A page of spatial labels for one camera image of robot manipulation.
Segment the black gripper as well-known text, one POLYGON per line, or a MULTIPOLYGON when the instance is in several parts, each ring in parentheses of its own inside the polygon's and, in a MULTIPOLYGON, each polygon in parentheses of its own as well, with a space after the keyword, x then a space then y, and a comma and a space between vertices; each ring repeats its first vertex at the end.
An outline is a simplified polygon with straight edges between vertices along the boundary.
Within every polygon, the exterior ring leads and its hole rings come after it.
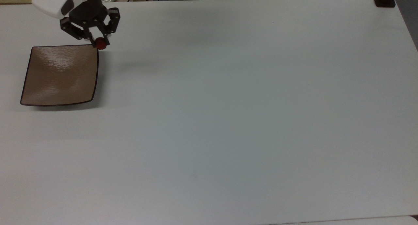
POLYGON ((95 26, 95 19, 98 20, 98 29, 103 35, 103 41, 106 45, 110 45, 108 37, 116 32, 121 15, 118 8, 107 9, 101 0, 82 2, 69 13, 69 17, 60 20, 60 27, 77 40, 86 40, 95 44, 95 39, 88 28, 95 26))

